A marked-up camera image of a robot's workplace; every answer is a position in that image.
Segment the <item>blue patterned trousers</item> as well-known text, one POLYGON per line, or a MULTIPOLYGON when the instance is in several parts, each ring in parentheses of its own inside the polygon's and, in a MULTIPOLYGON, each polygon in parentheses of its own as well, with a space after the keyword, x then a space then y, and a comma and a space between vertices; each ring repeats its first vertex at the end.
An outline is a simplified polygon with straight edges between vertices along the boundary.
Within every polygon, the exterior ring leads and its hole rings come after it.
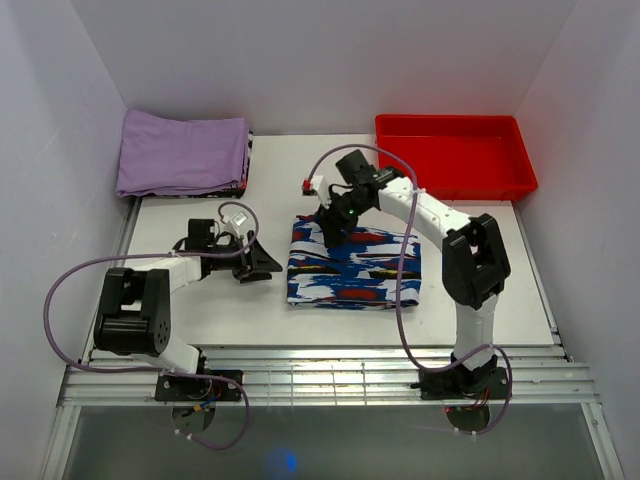
POLYGON ((287 303, 291 307, 386 310, 419 304, 421 244, 412 235, 405 250, 402 278, 398 263, 404 235, 358 227, 346 244, 324 246, 312 215, 292 225, 287 264, 287 303))

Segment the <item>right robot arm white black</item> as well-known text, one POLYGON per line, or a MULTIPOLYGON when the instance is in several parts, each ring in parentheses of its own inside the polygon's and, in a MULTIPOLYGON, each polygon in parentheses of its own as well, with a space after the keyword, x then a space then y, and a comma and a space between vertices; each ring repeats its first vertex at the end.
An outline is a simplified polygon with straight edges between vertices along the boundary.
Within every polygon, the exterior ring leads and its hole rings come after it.
POLYGON ((376 168, 363 154, 366 145, 344 148, 348 153, 336 167, 346 193, 334 192, 316 172, 302 184, 304 194, 319 200, 316 221, 325 245, 345 243, 359 217, 377 209, 404 221, 408 232, 419 232, 441 253, 442 284, 455 304, 455 344, 448 365, 418 367, 414 388, 424 399, 455 399, 492 392, 493 382, 508 386, 510 375, 498 366, 504 354, 493 337, 496 306, 511 267, 495 218, 471 216, 437 200, 418 187, 403 160, 376 168))

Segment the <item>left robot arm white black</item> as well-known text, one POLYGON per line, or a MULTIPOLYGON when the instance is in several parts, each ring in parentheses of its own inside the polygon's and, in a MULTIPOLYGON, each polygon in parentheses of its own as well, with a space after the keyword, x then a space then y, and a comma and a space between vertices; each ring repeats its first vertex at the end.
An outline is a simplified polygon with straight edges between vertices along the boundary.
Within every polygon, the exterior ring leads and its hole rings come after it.
POLYGON ((281 270, 260 245, 245 214, 221 223, 191 219, 187 236, 169 257, 106 272, 94 346, 115 355, 134 356, 163 371, 180 372, 178 388, 190 399, 201 399, 211 390, 212 376, 204 369, 201 350, 172 333, 172 295, 217 271, 229 271, 245 284, 269 280, 281 270))

